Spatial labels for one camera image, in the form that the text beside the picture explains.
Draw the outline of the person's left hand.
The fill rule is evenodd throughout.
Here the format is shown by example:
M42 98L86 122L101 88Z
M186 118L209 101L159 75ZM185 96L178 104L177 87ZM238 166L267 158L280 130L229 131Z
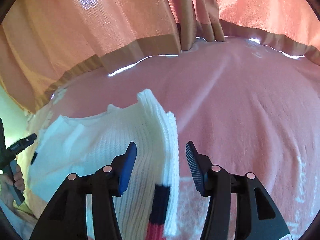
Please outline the person's left hand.
M13 179L10 179L6 173L1 174L1 200L9 210L15 212L14 197L10 192L10 186L17 187L22 193L25 190L25 183L20 165L16 166L16 174Z

